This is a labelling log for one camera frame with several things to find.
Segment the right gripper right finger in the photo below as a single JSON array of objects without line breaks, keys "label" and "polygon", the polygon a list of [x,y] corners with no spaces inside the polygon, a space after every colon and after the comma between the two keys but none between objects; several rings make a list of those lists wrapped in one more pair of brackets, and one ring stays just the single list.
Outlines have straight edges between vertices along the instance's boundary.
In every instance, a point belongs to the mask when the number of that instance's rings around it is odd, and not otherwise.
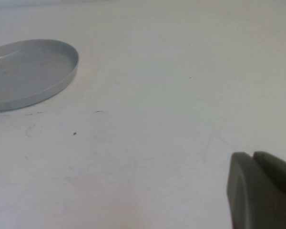
[{"label": "right gripper right finger", "polygon": [[286,195],[286,161],[263,151],[254,152],[253,159],[272,183]]}]

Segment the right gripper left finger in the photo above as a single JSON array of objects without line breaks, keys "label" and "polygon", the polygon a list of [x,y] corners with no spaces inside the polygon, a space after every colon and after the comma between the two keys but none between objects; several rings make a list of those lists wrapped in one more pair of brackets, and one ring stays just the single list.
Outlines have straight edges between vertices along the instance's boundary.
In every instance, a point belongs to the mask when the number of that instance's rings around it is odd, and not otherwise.
[{"label": "right gripper left finger", "polygon": [[234,229],[286,229],[286,195],[253,156],[231,156],[227,197]]}]

